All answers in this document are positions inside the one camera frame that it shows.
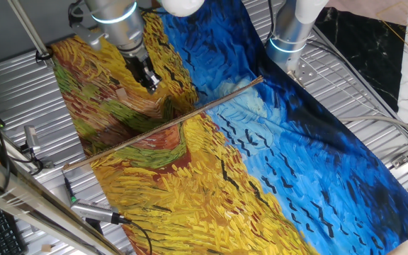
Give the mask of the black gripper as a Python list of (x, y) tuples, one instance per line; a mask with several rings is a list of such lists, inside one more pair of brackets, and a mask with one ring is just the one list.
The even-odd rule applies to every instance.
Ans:
[(154, 71), (149, 54), (146, 52), (140, 56), (124, 54), (123, 58), (135, 80), (146, 88), (149, 94), (153, 94), (162, 78)]

